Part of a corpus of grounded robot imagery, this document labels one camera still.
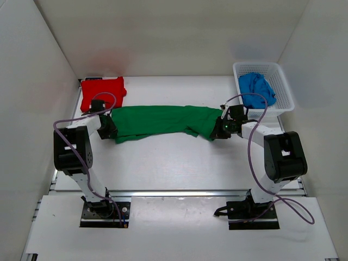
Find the green towel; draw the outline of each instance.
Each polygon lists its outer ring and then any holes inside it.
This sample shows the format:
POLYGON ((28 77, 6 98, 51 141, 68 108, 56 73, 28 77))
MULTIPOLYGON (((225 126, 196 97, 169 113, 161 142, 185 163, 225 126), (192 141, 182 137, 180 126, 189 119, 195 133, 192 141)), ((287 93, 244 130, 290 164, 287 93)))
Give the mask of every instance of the green towel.
POLYGON ((214 129, 220 109, 195 106, 129 106, 114 109, 111 115, 119 132, 116 143, 145 137, 184 132, 207 140, 214 129))

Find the white plastic basket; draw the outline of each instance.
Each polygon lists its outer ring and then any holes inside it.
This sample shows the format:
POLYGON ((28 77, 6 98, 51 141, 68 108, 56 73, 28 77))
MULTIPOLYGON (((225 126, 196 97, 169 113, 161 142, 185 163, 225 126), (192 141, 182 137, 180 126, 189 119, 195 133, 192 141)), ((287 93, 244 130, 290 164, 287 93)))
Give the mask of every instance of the white plastic basket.
MULTIPOLYGON (((250 72, 263 74, 276 94, 277 102, 267 108, 265 117, 276 117, 285 111, 295 108, 289 85, 285 79, 281 67, 277 63, 245 61, 233 64, 237 93, 240 94, 238 78, 250 72)), ((240 104, 243 104, 242 96, 239 96, 240 104)), ((264 109, 249 109, 248 116, 260 117, 264 109)))

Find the red cloth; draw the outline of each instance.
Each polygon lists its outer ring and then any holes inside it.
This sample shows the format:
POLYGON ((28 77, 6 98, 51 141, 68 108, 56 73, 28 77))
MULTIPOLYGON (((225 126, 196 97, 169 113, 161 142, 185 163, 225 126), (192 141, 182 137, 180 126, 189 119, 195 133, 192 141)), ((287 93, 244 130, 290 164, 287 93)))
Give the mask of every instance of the red cloth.
MULTIPOLYGON (((81 82, 82 86, 82 104, 81 111, 86 112, 90 108, 92 99, 101 92, 111 92, 116 97, 116 107, 122 107, 123 97, 127 94, 123 83, 123 77, 117 79, 107 80, 84 80, 81 82)), ((110 109, 114 104, 113 96, 109 94, 100 94, 95 99, 105 101, 105 106, 110 109)))

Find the gray wall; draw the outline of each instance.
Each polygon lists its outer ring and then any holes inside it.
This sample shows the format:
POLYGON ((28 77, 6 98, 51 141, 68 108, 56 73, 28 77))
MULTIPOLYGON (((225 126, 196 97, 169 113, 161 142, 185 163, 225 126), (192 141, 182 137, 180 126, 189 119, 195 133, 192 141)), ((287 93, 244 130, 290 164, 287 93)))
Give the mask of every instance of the gray wall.
POLYGON ((71 116, 78 82, 33 1, 1 5, 0 36, 0 260, 19 260, 54 170, 52 123, 71 116))
POLYGON ((229 75, 278 61, 308 0, 35 0, 79 78, 229 75))
POLYGON ((282 119, 301 136, 304 177, 341 260, 348 260, 348 1, 311 0, 281 59, 296 102, 282 119))

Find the black mounting plate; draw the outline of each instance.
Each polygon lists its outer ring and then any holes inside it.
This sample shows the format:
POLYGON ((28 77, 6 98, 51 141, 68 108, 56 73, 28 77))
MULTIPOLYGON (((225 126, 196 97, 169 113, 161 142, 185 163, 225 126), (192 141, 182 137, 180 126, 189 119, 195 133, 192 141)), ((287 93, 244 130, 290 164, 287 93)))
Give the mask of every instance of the black mounting plate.
POLYGON ((230 220, 228 222, 229 230, 263 230, 263 229, 280 229, 275 207, 271 207, 264 215, 252 222, 232 223, 232 220, 251 219, 261 214, 266 208, 260 208, 257 213, 250 215, 247 211, 234 211, 243 209, 244 201, 228 201, 227 216, 230 220))
POLYGON ((122 208, 127 208, 127 211, 124 212, 125 224, 127 227, 120 227, 120 220, 115 210, 115 214, 111 213, 108 217, 100 217, 97 213, 91 212, 86 203, 83 204, 83 209, 81 213, 80 227, 106 227, 106 228, 128 228, 129 227, 129 215, 131 212, 131 203, 130 202, 116 202, 117 206, 120 209, 122 214, 122 208))

